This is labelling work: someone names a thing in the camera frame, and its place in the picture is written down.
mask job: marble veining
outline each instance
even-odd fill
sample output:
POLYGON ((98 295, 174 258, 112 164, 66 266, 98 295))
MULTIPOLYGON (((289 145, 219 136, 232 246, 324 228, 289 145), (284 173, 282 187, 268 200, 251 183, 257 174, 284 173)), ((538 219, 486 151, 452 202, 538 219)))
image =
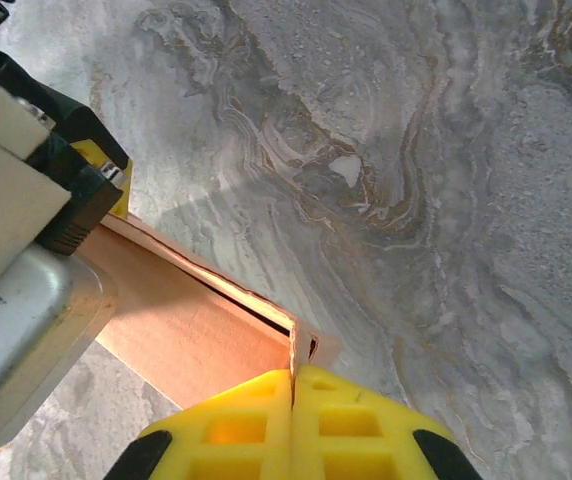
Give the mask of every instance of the marble veining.
POLYGON ((0 47, 337 372, 484 478, 572 479, 572 0, 20 2, 0 47))

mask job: gray marble slab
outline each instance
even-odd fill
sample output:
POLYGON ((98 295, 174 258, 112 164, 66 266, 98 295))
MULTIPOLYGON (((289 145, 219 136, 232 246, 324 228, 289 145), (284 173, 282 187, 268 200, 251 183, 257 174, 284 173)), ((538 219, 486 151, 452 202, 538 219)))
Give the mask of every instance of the gray marble slab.
MULTIPOLYGON (((572 0, 12 15, 0 46, 134 158, 136 214, 340 336, 337 372, 448 425, 484 478, 572 479, 572 0)), ((71 462, 99 455, 74 428, 71 462)))

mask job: marble surface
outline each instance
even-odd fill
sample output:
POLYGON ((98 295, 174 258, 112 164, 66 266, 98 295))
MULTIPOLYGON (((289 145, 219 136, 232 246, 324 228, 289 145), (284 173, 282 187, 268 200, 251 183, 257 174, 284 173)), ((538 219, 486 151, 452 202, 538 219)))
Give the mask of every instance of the marble surface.
MULTIPOLYGON (((485 479, 572 479, 572 0, 27 0, 0 46, 123 143, 136 214, 340 336, 336 371, 485 479)), ((95 422, 66 469, 114 456, 95 422)))

